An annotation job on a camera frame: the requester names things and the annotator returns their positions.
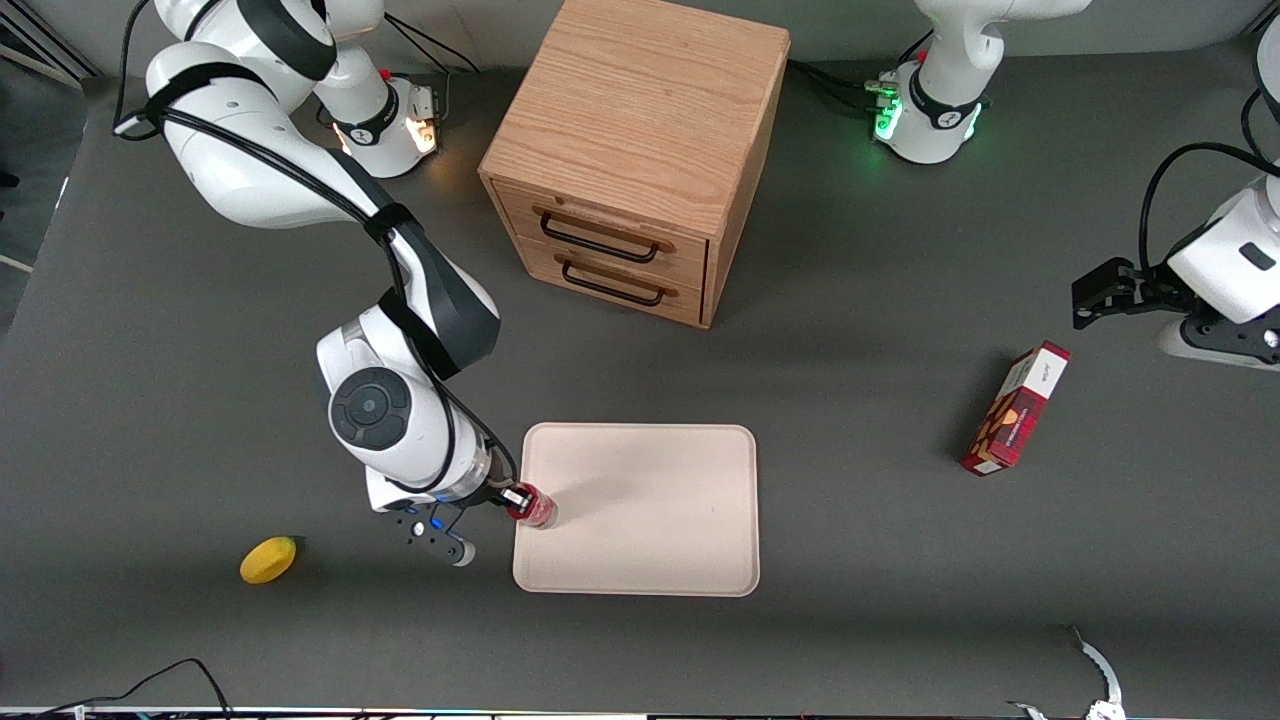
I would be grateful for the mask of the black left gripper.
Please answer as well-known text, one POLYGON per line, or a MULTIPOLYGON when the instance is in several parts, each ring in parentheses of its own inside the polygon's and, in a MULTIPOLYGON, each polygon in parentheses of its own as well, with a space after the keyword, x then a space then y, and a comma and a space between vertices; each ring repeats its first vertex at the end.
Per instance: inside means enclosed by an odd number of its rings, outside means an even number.
POLYGON ((1139 266, 1112 258, 1071 283, 1073 329, 1129 313, 1190 313, 1193 291, 1166 263, 1139 266))

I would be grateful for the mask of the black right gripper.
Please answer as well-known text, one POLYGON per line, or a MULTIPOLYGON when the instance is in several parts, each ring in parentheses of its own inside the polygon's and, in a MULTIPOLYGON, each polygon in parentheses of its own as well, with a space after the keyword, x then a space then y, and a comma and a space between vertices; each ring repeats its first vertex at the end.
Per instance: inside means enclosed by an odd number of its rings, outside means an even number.
POLYGON ((494 503, 507 511, 532 511, 538 503, 538 489, 525 483, 513 483, 511 477, 492 468, 484 482, 463 498, 456 500, 457 509, 471 509, 483 503, 494 503))

